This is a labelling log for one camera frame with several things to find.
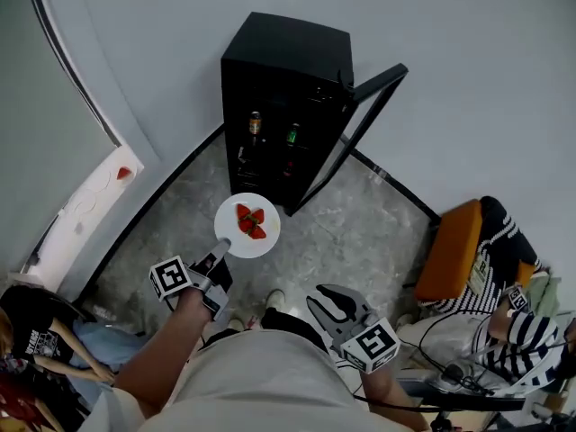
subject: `mini fridge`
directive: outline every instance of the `mini fridge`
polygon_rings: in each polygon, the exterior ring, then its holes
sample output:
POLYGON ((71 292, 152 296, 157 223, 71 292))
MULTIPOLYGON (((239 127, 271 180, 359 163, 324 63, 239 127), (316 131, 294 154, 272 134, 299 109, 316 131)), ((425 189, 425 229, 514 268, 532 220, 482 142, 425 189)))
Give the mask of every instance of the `mini fridge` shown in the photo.
POLYGON ((231 192, 261 194, 292 216, 338 171, 407 73, 398 64, 355 86, 349 33, 251 13, 221 58, 231 192))

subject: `jeans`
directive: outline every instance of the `jeans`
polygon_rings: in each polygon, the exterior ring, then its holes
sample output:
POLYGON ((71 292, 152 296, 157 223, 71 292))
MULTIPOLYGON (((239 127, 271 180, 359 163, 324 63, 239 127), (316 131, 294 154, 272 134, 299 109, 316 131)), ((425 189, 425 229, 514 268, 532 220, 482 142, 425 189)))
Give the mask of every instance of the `jeans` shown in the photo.
MULTIPOLYGON (((108 328, 102 323, 84 323, 80 320, 74 321, 72 332, 98 362, 107 365, 115 373, 148 342, 146 337, 137 337, 116 328, 108 328)), ((72 355, 68 364, 81 369, 90 367, 76 353, 72 355)), ((101 389, 107 385, 105 382, 90 381, 75 376, 67 376, 67 378, 91 408, 96 404, 101 389)))
MULTIPOLYGON (((308 339, 318 349, 328 353, 328 350, 326 350, 326 346, 324 345, 324 341, 322 341, 322 337, 311 325, 306 323, 304 320, 297 319, 296 317, 288 315, 287 313, 279 312, 272 307, 266 309, 264 317, 260 321, 260 326, 263 329, 279 329, 280 331, 293 333, 304 339, 308 339)), ((206 344, 202 346, 201 350, 210 346, 211 344, 214 344, 216 341, 220 341, 221 339, 227 338, 228 336, 232 336, 237 333, 238 331, 232 328, 224 329, 224 331, 221 331, 220 333, 210 337, 210 339, 206 341, 206 344)))

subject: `white wall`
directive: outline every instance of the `white wall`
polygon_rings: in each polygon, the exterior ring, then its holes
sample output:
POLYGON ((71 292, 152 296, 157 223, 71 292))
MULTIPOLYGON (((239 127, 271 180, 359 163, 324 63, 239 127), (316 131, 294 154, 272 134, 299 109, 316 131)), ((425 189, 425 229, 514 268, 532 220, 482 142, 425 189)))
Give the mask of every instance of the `white wall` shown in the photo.
POLYGON ((0 0, 0 284, 20 272, 114 145, 62 70, 31 0, 0 0))
MULTIPOLYGON (((349 31, 357 84, 405 63, 409 76, 359 148, 438 212, 497 196, 576 292, 576 0, 49 4, 96 101, 121 133, 139 128, 153 148, 146 152, 158 156, 76 261, 78 284, 147 196, 221 124, 219 58, 249 12, 263 11, 349 31)), ((145 143, 125 138, 146 166, 145 143)))

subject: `marble floor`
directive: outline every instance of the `marble floor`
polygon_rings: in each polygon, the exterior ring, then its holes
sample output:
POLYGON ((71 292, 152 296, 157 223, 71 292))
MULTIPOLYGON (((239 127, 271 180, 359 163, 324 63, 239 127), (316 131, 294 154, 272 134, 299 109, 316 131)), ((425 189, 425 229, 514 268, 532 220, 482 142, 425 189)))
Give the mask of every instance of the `marble floor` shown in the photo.
MULTIPOLYGON (((213 218, 230 196, 224 138, 219 136, 168 187, 122 243, 85 306, 130 331, 152 334, 169 310, 158 302, 149 267, 174 255, 192 262, 216 243, 213 218)), ((264 310, 274 288, 286 293, 292 315, 318 327, 305 298, 317 284, 342 284, 363 293, 382 316, 394 320, 415 308, 411 290, 428 252, 424 212, 373 171, 349 157, 330 183, 288 218, 274 248, 256 259, 227 255, 234 279, 224 318, 248 321, 264 310)))

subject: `black cable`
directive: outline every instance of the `black cable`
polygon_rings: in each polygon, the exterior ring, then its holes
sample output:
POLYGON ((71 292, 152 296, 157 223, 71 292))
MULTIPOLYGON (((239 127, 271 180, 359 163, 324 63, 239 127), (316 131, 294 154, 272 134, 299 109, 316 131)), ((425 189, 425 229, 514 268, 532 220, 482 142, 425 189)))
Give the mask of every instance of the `black cable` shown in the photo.
MULTIPOLYGON (((336 368, 340 369, 340 368, 354 368, 355 370, 357 370, 358 368, 356 366, 354 366, 353 364, 350 364, 347 360, 338 360, 336 362, 336 368)), ((362 383, 360 382, 360 385, 355 389, 355 391, 352 392, 352 396, 360 401, 363 401, 364 403, 368 403, 369 405, 373 405, 376 407, 385 407, 385 408, 392 408, 392 409, 396 409, 396 410, 404 410, 404 411, 414 411, 417 413, 439 413, 441 411, 459 411, 459 409, 446 409, 446 408, 434 408, 434 407, 401 407, 399 405, 392 405, 390 403, 384 403, 383 401, 378 401, 378 400, 368 400, 365 397, 360 397, 359 395, 356 395, 356 393, 362 389, 362 383)))
POLYGON ((374 405, 375 407, 392 408, 395 410, 403 410, 403 411, 413 411, 416 413, 441 413, 443 411, 447 412, 459 411, 459 409, 446 409, 438 407, 401 407, 399 405, 384 403, 383 401, 368 400, 365 399, 364 397, 360 397, 359 395, 353 395, 353 397, 357 400, 363 401, 364 403, 368 403, 369 405, 374 405))
MULTIPOLYGON (((483 395, 492 395, 493 391, 486 389, 484 387, 482 387, 479 384, 479 380, 486 374, 486 372, 488 371, 488 368, 484 366, 484 371, 480 374, 480 376, 478 376, 478 378, 474 379, 471 376, 465 376, 462 379, 456 379, 455 376, 450 376, 449 373, 446 373, 446 367, 443 366, 442 364, 440 364, 439 362, 435 361, 434 359, 432 359, 432 357, 430 357, 428 354, 426 354, 424 352, 424 350, 422 349, 422 342, 424 341, 424 338, 426 337, 426 335, 428 334, 428 332, 437 324, 440 323, 441 321, 444 321, 446 319, 448 319, 449 317, 452 317, 453 315, 455 315, 456 313, 470 313, 471 315, 473 314, 488 314, 489 316, 486 317, 486 319, 488 319, 493 312, 487 312, 485 310, 456 310, 452 313, 446 314, 442 319, 439 319, 437 321, 435 321, 432 325, 430 325, 430 327, 427 328, 427 330, 424 332, 424 335, 422 335, 422 338, 420 339, 420 341, 418 342, 418 345, 416 346, 415 344, 412 344, 408 341, 403 341, 400 340, 402 343, 404 344, 408 344, 410 346, 413 346, 415 348, 418 349, 418 351, 422 354, 422 356, 431 364, 433 365, 435 368, 437 368, 443 375, 446 375, 447 377, 450 377, 451 379, 453 379, 454 381, 456 381, 457 383, 459 383, 460 385, 462 385, 465 389, 469 389, 473 392, 478 392, 481 393, 483 395)), ((565 341, 561 344, 555 344, 552 346, 548 346, 547 349, 553 349, 556 347, 562 347, 562 346, 566 346, 568 344, 570 344, 571 341, 565 341)), ((517 353, 510 353, 505 355, 502 359, 499 359, 499 363, 503 363, 503 360, 512 356, 525 356, 528 354, 532 354, 535 352, 539 352, 540 351, 540 347, 531 349, 531 350, 524 350, 524 351, 520 351, 517 353)))

